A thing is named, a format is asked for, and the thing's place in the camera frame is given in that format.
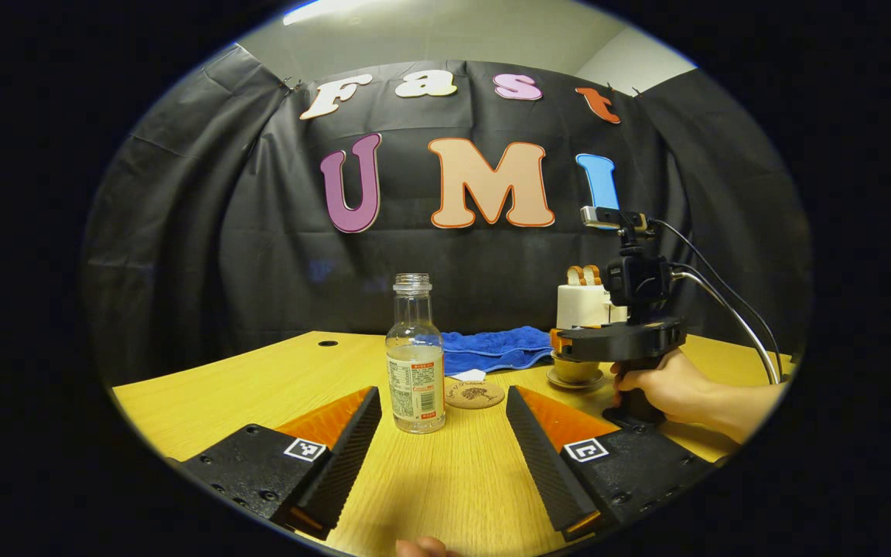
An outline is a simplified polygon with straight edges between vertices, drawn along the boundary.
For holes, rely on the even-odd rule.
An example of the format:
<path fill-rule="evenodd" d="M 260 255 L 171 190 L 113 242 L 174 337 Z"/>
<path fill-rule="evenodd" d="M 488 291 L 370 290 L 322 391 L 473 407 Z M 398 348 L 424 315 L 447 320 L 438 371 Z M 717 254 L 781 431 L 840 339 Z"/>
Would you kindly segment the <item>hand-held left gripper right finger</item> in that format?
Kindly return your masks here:
<path fill-rule="evenodd" d="M 506 416 L 552 527 L 566 542 L 639 521 L 713 472 L 651 422 L 601 419 L 513 385 Z"/>

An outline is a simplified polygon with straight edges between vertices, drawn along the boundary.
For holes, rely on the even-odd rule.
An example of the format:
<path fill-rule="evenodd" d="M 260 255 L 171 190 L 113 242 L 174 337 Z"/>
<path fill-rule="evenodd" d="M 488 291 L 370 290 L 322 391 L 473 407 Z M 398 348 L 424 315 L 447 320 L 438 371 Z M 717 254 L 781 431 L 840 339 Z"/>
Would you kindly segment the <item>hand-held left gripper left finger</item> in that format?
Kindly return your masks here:
<path fill-rule="evenodd" d="M 275 428 L 250 423 L 181 462 L 226 500 L 326 540 L 381 423 L 378 388 L 358 389 Z"/>

